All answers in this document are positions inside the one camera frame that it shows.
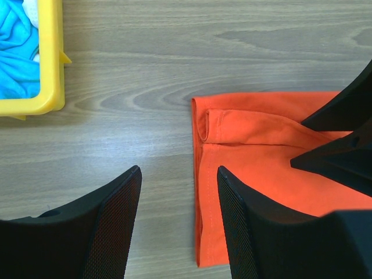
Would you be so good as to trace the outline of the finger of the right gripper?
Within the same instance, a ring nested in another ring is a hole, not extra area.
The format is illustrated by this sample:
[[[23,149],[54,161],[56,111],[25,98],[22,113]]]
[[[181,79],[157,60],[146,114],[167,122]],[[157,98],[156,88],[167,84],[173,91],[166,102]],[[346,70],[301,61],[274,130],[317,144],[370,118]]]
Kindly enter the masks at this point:
[[[314,131],[353,131],[371,117],[371,63],[338,95],[302,120]]]
[[[291,159],[291,167],[371,196],[371,125]]]

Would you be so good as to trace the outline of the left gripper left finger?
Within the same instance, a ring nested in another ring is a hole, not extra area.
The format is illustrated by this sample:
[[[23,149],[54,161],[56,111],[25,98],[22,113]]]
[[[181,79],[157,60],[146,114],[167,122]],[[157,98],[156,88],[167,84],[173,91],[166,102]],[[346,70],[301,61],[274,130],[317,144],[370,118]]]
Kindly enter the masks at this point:
[[[123,278],[141,184],[133,166],[38,217],[1,221],[1,277]]]

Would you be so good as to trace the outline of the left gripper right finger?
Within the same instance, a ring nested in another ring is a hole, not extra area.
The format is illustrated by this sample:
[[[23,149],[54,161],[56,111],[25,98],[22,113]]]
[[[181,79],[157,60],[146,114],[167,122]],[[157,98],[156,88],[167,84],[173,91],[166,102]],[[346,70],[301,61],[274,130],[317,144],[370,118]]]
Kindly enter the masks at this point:
[[[232,278],[370,278],[371,211],[315,217],[217,171]]]

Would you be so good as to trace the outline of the orange t shirt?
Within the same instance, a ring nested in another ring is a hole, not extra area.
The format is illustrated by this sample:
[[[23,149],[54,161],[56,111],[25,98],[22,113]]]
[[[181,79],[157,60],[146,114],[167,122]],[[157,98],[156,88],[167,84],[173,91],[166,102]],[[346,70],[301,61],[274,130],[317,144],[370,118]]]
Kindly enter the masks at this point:
[[[236,92],[192,99],[199,267],[229,263],[217,190],[220,166],[276,202],[313,216],[371,208],[369,196],[290,165],[292,158],[345,135],[301,124],[333,97],[334,91]]]

